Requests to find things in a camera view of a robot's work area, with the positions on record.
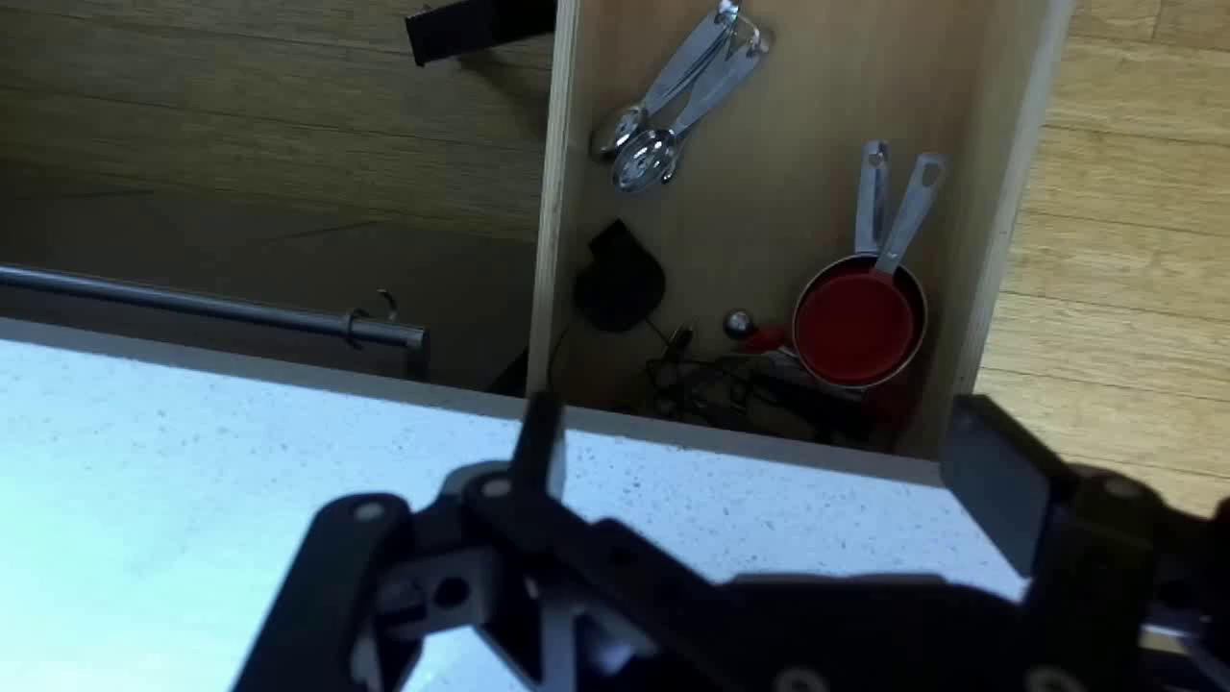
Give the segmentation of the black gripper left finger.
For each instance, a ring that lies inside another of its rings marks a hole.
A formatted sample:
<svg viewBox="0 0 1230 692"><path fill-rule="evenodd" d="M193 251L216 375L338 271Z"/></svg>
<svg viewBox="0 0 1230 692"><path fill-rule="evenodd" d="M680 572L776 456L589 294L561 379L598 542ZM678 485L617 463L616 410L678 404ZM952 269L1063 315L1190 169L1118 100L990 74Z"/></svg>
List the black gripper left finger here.
<svg viewBox="0 0 1230 692"><path fill-rule="evenodd" d="M491 501L561 495L566 404L528 398L508 461L461 463L415 511L393 492L321 502L233 675L233 692L400 692L425 639L467 625L528 688L547 680L542 608Z"/></svg>

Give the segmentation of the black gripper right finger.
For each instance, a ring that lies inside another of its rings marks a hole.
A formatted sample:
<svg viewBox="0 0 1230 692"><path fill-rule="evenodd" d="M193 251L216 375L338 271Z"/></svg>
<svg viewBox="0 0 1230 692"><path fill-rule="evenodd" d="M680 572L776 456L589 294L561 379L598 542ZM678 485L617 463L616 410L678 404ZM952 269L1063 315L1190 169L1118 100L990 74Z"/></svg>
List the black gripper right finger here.
<svg viewBox="0 0 1230 692"><path fill-rule="evenodd" d="M1138 597L1150 625L1227 639L1227 511L1190 516L1138 478L1063 461L990 396L952 398L938 467L1020 577L1063 572Z"/></svg>

